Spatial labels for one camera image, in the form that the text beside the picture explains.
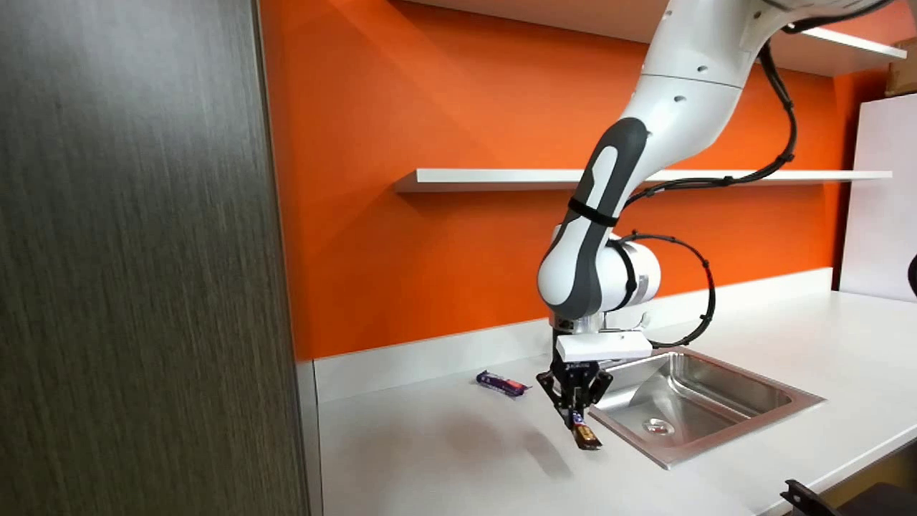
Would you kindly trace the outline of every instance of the gray cabinet door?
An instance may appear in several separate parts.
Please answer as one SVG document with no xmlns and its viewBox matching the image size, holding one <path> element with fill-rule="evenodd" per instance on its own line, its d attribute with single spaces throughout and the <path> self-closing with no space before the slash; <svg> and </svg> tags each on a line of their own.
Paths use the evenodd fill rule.
<svg viewBox="0 0 917 516">
<path fill-rule="evenodd" d="M 0 514 L 309 514 L 250 0 L 0 6 Z"/>
</svg>

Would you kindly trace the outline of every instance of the sink basin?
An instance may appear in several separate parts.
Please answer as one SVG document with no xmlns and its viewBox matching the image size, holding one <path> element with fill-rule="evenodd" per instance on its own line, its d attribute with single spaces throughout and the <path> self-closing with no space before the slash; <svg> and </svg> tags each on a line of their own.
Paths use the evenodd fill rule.
<svg viewBox="0 0 917 516">
<path fill-rule="evenodd" d="M 663 466 L 820 403 L 820 396 L 690 350 L 607 366 L 614 383 L 590 411 Z"/>
</svg>

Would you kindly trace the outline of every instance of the small object on counter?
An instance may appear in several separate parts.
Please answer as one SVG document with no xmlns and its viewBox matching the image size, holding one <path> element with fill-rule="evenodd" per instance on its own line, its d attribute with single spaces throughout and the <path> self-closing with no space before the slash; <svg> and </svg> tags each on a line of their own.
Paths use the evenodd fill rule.
<svg viewBox="0 0 917 516">
<path fill-rule="evenodd" d="M 524 396 L 524 390 L 528 390 L 528 383 L 512 380 L 512 379 L 491 376 L 486 369 L 481 369 L 481 372 L 476 376 L 476 380 L 484 383 L 484 388 L 499 388 L 499 390 L 501 390 L 505 396 L 511 396 L 511 398 L 518 398 L 518 396 Z"/>
<path fill-rule="evenodd" d="M 835 511 L 813 489 L 807 489 L 803 481 L 789 479 L 786 488 L 789 489 L 779 497 L 786 502 L 792 502 L 797 511 L 803 511 L 804 516 L 835 516 Z"/>
<path fill-rule="evenodd" d="M 581 413 L 569 415 L 569 429 L 574 429 L 574 439 L 575 439 L 578 451 L 602 448 L 602 441 L 595 439 L 594 426 L 581 418 Z"/>
</svg>

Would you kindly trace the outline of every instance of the white shelf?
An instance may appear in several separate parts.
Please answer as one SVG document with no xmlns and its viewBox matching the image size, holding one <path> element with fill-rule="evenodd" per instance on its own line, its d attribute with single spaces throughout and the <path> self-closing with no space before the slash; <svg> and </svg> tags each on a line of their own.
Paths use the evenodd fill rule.
<svg viewBox="0 0 917 516">
<path fill-rule="evenodd" d="M 554 25 L 565 32 L 650 42 L 667 0 L 412 0 L 452 12 Z M 779 69 L 807 75 L 845 75 L 905 59 L 909 52 L 832 29 L 776 34 L 772 39 Z"/>
<path fill-rule="evenodd" d="M 648 183 L 674 177 L 721 177 L 749 174 L 750 170 L 663 170 Z M 529 190 L 574 190 L 581 170 L 415 170 L 395 183 L 399 193 L 529 193 Z M 886 170 L 789 170 L 776 173 L 766 183 L 842 183 L 892 177 Z"/>
</svg>

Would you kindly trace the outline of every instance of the white countertop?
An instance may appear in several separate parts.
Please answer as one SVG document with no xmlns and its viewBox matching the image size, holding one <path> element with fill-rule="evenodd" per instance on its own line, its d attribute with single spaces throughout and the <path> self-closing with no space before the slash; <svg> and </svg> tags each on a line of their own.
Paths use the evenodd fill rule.
<svg viewBox="0 0 917 516">
<path fill-rule="evenodd" d="M 786 479 L 825 489 L 917 439 L 917 303 L 804 293 L 726 312 L 693 350 L 817 393 L 825 403 L 671 469 L 594 422 L 578 451 L 532 376 L 494 365 L 524 398 L 473 383 L 478 369 L 322 403 L 327 516 L 468 514 L 782 514 Z"/>
</svg>

